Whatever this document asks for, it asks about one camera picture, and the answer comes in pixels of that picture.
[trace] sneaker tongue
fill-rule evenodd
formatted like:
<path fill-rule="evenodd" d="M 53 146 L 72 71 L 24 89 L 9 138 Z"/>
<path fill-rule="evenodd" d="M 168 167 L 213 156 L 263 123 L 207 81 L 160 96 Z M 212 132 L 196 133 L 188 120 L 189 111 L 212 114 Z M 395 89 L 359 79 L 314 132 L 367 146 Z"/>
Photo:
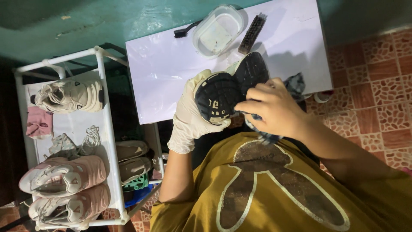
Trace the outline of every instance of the sneaker tongue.
<path fill-rule="evenodd" d="M 67 211 L 67 220 L 69 222 L 77 222 L 81 217 L 83 217 L 83 202 L 74 199 L 70 200 L 69 203 L 67 203 Z"/>
<path fill-rule="evenodd" d="M 82 187 L 82 179 L 80 175 L 75 172 L 66 173 L 63 176 L 63 180 L 66 183 L 66 191 L 69 193 L 76 193 L 80 191 Z"/>

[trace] small black brush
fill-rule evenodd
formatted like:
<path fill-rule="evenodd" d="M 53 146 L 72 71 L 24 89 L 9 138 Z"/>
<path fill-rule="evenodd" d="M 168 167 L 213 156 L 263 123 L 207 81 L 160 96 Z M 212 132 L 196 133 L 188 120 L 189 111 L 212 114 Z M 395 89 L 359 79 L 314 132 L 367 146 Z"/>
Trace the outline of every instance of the small black brush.
<path fill-rule="evenodd" d="M 253 44 L 255 44 L 256 38 L 258 37 L 263 25 L 265 24 L 266 16 L 264 14 L 256 15 L 252 24 L 250 25 L 242 43 L 239 46 L 238 52 L 246 55 L 252 49 Z"/>
<path fill-rule="evenodd" d="M 195 22 L 195 23 L 190 24 L 190 25 L 189 25 L 187 28 L 185 28 L 185 29 L 179 29 L 179 30 L 173 31 L 173 33 L 175 33 L 175 38 L 178 39 L 178 38 L 186 37 L 186 36 L 187 36 L 187 32 L 190 31 L 190 29 L 192 29 L 193 27 L 196 27 L 197 25 L 199 25 L 199 23 L 202 22 L 202 21 L 203 21 L 203 19 L 200 20 L 200 21 L 197 21 L 197 22 Z"/>

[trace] pink sock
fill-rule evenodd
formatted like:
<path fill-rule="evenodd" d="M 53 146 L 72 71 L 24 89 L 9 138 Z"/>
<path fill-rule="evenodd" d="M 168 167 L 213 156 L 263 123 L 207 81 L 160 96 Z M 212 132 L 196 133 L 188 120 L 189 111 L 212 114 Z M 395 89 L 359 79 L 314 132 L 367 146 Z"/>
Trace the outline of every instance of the pink sock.
<path fill-rule="evenodd" d="M 51 136 L 53 132 L 53 113 L 39 107 L 27 108 L 26 135 L 37 140 L 43 140 Z"/>

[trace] sneaker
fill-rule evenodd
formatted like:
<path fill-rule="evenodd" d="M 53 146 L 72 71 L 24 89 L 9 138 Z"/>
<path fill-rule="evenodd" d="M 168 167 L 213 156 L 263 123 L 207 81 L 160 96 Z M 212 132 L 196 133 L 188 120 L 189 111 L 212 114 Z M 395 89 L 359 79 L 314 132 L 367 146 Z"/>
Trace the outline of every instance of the sneaker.
<path fill-rule="evenodd" d="M 204 120 L 219 124 L 232 117 L 237 103 L 246 100 L 249 88 L 269 80 L 263 57 L 251 52 L 224 72 L 212 73 L 194 90 L 197 108 Z"/>
<path fill-rule="evenodd" d="M 100 111 L 103 107 L 103 86 L 99 80 L 63 79 L 43 85 L 34 103 L 45 111 L 67 114 L 75 110 Z"/>
<path fill-rule="evenodd" d="M 147 173 L 153 167 L 153 161 L 147 157 L 138 157 L 119 163 L 122 185 Z"/>
<path fill-rule="evenodd" d="M 70 226 L 103 212 L 109 203 L 109 188 L 101 184 L 71 196 L 40 197 L 30 205 L 28 215 L 40 223 Z"/>
<path fill-rule="evenodd" d="M 98 156 L 82 156 L 72 161 L 56 157 L 30 169 L 20 179 L 19 188 L 35 196 L 61 197 L 91 188 L 105 179 L 106 170 Z"/>
<path fill-rule="evenodd" d="M 117 161 L 122 162 L 146 154 L 148 147 L 145 142 L 130 140 L 116 142 Z"/>

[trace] gloved hand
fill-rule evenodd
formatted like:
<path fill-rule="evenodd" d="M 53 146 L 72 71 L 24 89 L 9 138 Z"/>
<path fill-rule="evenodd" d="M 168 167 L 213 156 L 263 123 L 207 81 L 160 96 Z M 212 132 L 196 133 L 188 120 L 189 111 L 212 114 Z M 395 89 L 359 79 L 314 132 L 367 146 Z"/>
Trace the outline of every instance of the gloved hand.
<path fill-rule="evenodd" d="M 167 143 L 170 150 L 180 154 L 187 154 L 194 149 L 194 139 L 207 133 L 219 132 L 230 125 L 230 119 L 214 125 L 205 121 L 197 109 L 194 101 L 194 90 L 197 84 L 211 75 L 209 69 L 205 69 L 194 78 L 186 82 L 183 94 L 176 106 L 173 116 L 173 132 Z"/>

